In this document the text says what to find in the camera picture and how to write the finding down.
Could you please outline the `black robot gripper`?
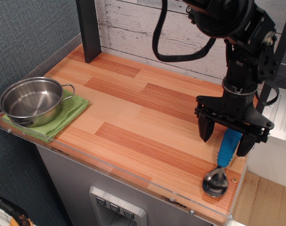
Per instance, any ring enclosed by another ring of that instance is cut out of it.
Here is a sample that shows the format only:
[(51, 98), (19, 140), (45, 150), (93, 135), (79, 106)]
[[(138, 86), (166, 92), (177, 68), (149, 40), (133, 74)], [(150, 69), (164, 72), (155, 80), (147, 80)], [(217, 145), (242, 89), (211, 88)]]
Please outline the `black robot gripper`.
[(242, 133), (237, 156), (246, 156), (255, 143), (267, 142), (272, 121), (258, 112), (253, 101), (257, 96), (256, 84), (247, 89), (223, 84), (222, 97), (197, 96), (195, 114), (199, 135), (204, 142), (211, 137), (215, 123)]

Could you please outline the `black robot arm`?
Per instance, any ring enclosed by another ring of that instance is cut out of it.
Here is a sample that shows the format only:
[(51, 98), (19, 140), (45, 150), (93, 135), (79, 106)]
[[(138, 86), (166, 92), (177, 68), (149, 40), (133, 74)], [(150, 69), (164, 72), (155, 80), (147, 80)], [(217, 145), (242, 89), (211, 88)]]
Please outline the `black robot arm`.
[(259, 99), (258, 86), (270, 84), (276, 73), (275, 24), (252, 0), (188, 0), (187, 6), (202, 33), (226, 43), (223, 95), (196, 98), (200, 137), (207, 141), (215, 124), (238, 131), (242, 137), (237, 155), (245, 156), (254, 144), (266, 142), (274, 127), (253, 102)]

